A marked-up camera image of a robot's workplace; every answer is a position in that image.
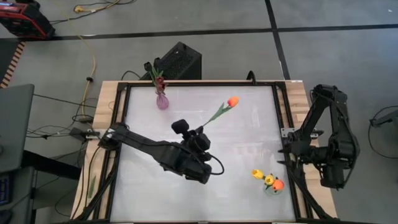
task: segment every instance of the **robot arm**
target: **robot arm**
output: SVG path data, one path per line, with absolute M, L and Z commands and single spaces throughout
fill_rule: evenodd
M 210 140 L 203 134 L 203 127 L 188 131 L 185 120 L 174 122 L 172 128 L 177 134 L 183 134 L 181 143 L 153 141 L 128 130 L 123 124 L 115 124 L 107 130 L 99 142 L 99 146 L 107 150 L 115 150 L 122 143 L 151 155 L 163 167 L 178 175 L 185 175 L 187 180 L 207 183 L 211 166 L 206 161 L 211 155 L 205 152 L 210 148 Z
M 299 164 L 312 163 L 319 170 L 324 187 L 343 188 L 359 155 L 358 141 L 349 126 L 346 101 L 347 95 L 337 87 L 317 85 L 312 91 L 312 106 L 301 128 L 289 133 L 285 142 L 285 151 L 295 155 Z M 310 146 L 311 133 L 327 107 L 330 107 L 332 128 L 328 145 Z M 344 169 L 350 170 L 346 178 Z

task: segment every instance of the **black box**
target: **black box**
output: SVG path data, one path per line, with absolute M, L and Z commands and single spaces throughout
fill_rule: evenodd
M 178 42 L 154 63 L 166 80 L 201 80 L 201 53 Z M 140 80 L 151 80 L 147 72 Z

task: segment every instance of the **gray floor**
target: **gray floor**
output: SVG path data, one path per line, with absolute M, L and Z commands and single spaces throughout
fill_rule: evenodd
M 54 1 L 41 1 L 50 19 L 61 19 Z M 62 1 L 72 16 L 77 3 Z M 272 0 L 279 27 L 348 26 L 398 24 L 398 3 L 386 0 Z M 74 22 L 85 35 L 128 32 L 158 32 L 201 29 L 270 27 L 263 0 L 138 0 L 115 6 Z M 67 23 L 56 25 L 59 35 L 74 35 Z M 0 37 L 10 35 L 0 30 Z M 280 34 L 292 79 L 303 80 L 307 91 L 316 84 L 337 85 L 348 94 L 351 127 L 357 135 L 361 155 L 345 189 L 333 191 L 338 216 L 343 220 L 395 223 L 398 207 L 398 163 L 377 156 L 368 144 L 368 119 L 385 106 L 398 105 L 398 29 L 296 32 Z M 97 97 L 103 80 L 119 80 L 126 70 L 144 72 L 143 63 L 161 57 L 178 41 L 203 54 L 203 79 L 243 79 L 253 70 L 260 79 L 283 79 L 271 33 L 180 37 L 141 37 L 89 40 L 98 59 L 98 71 L 89 97 Z M 91 57 L 79 40 L 28 42 L 11 85 L 33 83 L 36 93 L 79 102 Z M 34 99 L 30 127 L 65 126 L 76 106 L 41 98 Z M 330 133 L 324 116 L 318 128 Z M 376 148 L 398 156 L 397 130 L 386 125 L 373 130 Z M 321 138 L 321 144 L 327 139 Z M 80 143 L 72 138 L 30 139 L 27 149 L 45 156 L 76 151 Z M 43 177 L 43 183 L 53 177 Z M 61 180 L 49 185 L 47 198 L 57 200 L 76 187 Z M 70 213 L 73 193 L 60 209 Z M 67 220 L 51 207 L 40 210 L 37 223 Z

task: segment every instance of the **green leaf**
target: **green leaf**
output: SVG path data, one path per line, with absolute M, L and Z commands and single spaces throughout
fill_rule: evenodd
M 90 188 L 88 189 L 88 198 L 91 198 L 91 197 L 93 196 L 95 179 L 96 179 L 96 176 L 94 176 L 94 177 L 92 178 L 92 180 L 91 180 Z
M 207 121 L 204 125 L 208 124 L 210 121 L 214 121 L 216 118 L 218 118 L 221 114 L 223 114 L 224 110 L 224 103 L 221 104 L 221 106 L 218 108 L 217 112 L 209 119 L 209 121 Z
M 152 74 L 154 75 L 155 78 L 157 77 L 157 72 L 156 72 L 156 69 L 154 67 L 152 67 Z
M 154 75 L 152 74 L 152 72 L 149 72 L 149 75 L 150 75 L 150 78 L 152 79 L 152 82 L 153 82 L 154 85 L 155 85 L 155 78 L 154 78 Z
M 223 109 L 223 113 L 225 113 L 225 112 L 229 111 L 230 109 L 232 109 L 232 107 L 230 107 L 230 106 L 228 106 L 228 107 L 224 108 L 224 109 Z

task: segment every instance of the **pink vase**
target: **pink vase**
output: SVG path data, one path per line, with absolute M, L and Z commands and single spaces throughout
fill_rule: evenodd
M 166 110 L 169 107 L 169 100 L 164 94 L 157 94 L 156 105 L 161 110 Z

